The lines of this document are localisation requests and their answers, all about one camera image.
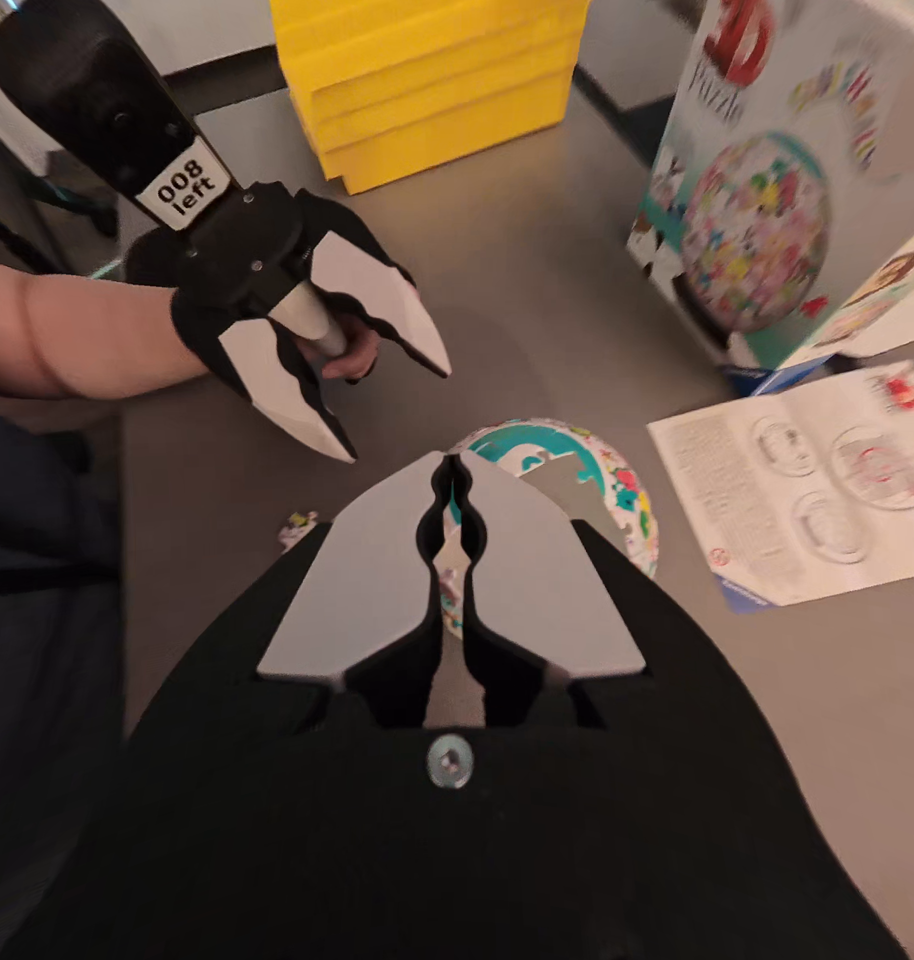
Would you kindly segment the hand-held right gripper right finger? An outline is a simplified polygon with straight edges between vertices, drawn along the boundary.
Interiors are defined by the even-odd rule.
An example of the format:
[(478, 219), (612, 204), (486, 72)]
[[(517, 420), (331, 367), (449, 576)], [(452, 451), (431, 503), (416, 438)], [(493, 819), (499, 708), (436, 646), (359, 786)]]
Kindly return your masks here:
[(485, 725), (522, 726), (546, 690), (636, 680), (647, 664), (578, 530), (546, 495), (471, 451), (450, 455), (468, 558), (463, 658)]

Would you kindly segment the stack of yellow bins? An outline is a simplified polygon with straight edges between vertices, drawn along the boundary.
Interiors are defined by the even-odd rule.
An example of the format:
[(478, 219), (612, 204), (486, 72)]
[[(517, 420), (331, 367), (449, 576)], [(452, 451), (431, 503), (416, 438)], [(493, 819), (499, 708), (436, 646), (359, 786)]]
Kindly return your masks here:
[(588, 1), (271, 1), (324, 178), (361, 194), (560, 124)]

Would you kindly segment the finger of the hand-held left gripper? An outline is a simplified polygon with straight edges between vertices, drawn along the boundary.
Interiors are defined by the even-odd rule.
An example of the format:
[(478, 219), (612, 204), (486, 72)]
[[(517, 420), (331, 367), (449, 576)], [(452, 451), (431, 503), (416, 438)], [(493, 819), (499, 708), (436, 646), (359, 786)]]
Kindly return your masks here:
[(307, 449), (356, 461), (346, 431), (323, 401), (316, 372), (289, 332), (270, 319), (243, 319), (219, 342), (255, 410)]
[(452, 374), (440, 331), (411, 274), (379, 243), (354, 210), (307, 189), (295, 193), (300, 261), (328, 307), (355, 317), (440, 378)]

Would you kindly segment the colourful puzzle ball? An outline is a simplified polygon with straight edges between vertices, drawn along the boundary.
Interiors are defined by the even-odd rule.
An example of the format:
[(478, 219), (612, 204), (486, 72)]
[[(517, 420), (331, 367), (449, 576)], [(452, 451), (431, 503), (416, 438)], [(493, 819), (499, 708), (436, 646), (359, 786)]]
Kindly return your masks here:
[(450, 451), (472, 452), (527, 483), (656, 578), (659, 530), (650, 498), (606, 440), (555, 418), (516, 418), (477, 429)]

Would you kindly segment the person's left hand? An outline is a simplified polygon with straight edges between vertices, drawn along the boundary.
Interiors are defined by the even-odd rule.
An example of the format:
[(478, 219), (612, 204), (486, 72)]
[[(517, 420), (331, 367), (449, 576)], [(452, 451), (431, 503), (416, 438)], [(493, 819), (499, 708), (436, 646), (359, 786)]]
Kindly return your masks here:
[[(185, 253), (180, 241), (160, 227), (139, 236), (130, 246), (123, 267), (126, 282), (165, 288), (177, 287), (180, 276), (178, 259)], [(343, 331), (345, 350), (327, 357), (316, 342), (291, 334), (302, 356), (319, 368), (323, 379), (343, 379), (356, 383), (367, 378), (379, 356), (379, 335), (362, 320), (340, 316), (333, 322)]]

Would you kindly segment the puzzle ball box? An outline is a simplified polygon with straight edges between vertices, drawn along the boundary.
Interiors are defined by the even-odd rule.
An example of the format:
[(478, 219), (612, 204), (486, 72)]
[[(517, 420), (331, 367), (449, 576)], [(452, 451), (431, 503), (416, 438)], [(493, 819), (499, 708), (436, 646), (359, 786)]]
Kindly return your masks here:
[(627, 249), (742, 398), (914, 341), (914, 1), (706, 2)]

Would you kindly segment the white instruction leaflet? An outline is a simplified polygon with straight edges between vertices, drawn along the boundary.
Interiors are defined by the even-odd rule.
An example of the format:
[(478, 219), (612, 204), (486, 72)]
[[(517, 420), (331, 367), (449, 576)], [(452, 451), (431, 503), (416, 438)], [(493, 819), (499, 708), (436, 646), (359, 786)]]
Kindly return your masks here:
[(914, 579), (914, 362), (647, 426), (737, 614)]

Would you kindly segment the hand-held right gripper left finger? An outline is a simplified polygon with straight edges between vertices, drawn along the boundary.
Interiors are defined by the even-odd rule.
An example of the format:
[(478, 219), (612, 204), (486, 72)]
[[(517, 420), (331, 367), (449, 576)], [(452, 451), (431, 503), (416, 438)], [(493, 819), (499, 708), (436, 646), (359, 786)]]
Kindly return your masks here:
[(355, 694), (384, 728), (424, 726), (443, 651), (434, 559), (450, 499), (449, 457), (433, 451), (345, 507), (327, 527), (257, 675)]

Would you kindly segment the person's left forearm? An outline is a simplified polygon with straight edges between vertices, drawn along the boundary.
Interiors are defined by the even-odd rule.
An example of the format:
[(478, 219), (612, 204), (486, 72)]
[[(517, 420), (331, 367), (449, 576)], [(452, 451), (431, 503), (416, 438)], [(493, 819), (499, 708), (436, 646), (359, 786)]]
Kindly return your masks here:
[(0, 398), (121, 401), (205, 376), (170, 289), (0, 265)]

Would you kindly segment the person's dark blue shirt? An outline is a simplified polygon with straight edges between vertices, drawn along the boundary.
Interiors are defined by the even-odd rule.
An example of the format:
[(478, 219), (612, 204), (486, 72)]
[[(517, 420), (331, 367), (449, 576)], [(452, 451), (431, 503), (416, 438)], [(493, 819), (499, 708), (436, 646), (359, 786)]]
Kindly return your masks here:
[(117, 580), (117, 509), (85, 453), (83, 441), (65, 450), (0, 417), (0, 594)]

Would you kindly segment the loose colourful puzzle piece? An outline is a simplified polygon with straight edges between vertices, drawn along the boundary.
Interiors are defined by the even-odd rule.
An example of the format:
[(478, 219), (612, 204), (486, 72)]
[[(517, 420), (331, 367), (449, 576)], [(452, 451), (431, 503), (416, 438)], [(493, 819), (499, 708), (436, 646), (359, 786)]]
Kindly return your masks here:
[(317, 527), (318, 521), (319, 515), (316, 510), (292, 512), (276, 535), (276, 540), (281, 547), (281, 554), (289, 552), (311, 533)]

